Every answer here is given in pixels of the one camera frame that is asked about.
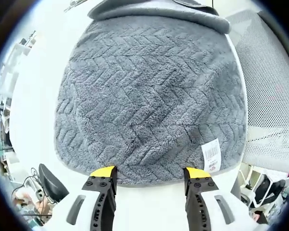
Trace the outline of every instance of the price tag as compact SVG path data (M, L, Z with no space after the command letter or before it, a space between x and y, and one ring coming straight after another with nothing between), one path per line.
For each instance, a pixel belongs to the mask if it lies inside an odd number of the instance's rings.
M212 173L219 171L222 163L222 153L218 139L201 146L204 156L204 171Z

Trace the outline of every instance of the white table surface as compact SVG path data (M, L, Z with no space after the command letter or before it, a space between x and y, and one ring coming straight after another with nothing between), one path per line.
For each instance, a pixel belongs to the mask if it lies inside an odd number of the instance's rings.
M92 21L87 12L97 4L88 1L53 20L52 28L37 38L20 71L13 93L10 139L17 157L30 172L40 163L71 192L87 179L65 167L54 148L54 116L59 86L70 53ZM230 191L239 166L213 179ZM184 209L184 183L146 188L118 187L114 230L188 230Z

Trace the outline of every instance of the chevron pattern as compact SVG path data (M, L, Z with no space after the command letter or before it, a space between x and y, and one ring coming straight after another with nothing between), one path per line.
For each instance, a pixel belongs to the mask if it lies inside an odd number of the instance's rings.
M93 22L70 57L56 110L58 156L118 183L183 178L218 138L222 167L240 160L246 111L226 37L187 21L128 16Z

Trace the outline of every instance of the white table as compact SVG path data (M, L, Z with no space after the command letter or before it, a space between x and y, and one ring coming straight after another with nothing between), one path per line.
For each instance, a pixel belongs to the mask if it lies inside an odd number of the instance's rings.
M70 53L91 22L86 16L96 1L88 1L53 20L53 29L39 35L21 69L11 105L10 139L29 172L40 163L71 192L87 179L68 169L56 156L54 116L59 86ZM220 189L230 191L239 166L214 177ZM184 183L146 188L118 187L114 230L188 230Z

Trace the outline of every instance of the white mesh chair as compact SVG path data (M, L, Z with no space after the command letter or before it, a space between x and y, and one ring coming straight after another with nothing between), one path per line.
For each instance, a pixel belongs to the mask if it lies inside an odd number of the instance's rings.
M243 162L289 172L289 50L262 13L246 10L227 19L248 96Z

